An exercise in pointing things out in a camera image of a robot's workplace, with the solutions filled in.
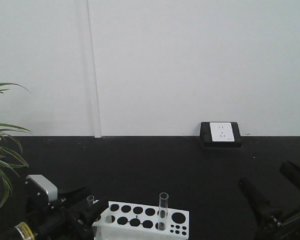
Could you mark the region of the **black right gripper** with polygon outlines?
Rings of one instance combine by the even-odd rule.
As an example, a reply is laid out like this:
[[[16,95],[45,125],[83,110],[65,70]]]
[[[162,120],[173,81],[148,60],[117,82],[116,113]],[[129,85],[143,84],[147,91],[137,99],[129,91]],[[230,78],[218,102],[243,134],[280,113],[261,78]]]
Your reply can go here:
[[[300,167],[285,161],[280,173],[300,190]],[[294,208],[275,207],[247,178],[241,177],[238,188],[250,205],[254,216],[261,220],[262,240],[300,240],[300,204]]]

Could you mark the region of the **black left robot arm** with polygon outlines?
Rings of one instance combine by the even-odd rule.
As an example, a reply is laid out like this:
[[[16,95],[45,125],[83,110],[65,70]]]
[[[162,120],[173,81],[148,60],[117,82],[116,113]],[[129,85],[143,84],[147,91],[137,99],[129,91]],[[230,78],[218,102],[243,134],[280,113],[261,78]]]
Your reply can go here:
[[[93,224],[109,200],[92,197],[88,187],[58,192],[55,200],[27,195],[25,219],[0,234],[0,240],[93,240]]]

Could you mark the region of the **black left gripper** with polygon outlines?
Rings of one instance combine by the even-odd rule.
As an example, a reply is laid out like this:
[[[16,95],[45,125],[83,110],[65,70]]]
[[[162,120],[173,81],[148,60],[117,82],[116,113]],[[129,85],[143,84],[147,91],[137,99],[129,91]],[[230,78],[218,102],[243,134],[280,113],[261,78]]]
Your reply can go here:
[[[56,201],[45,206],[26,202],[26,222],[35,240],[93,240],[93,223],[108,208],[108,200],[87,204],[86,186],[58,191]]]

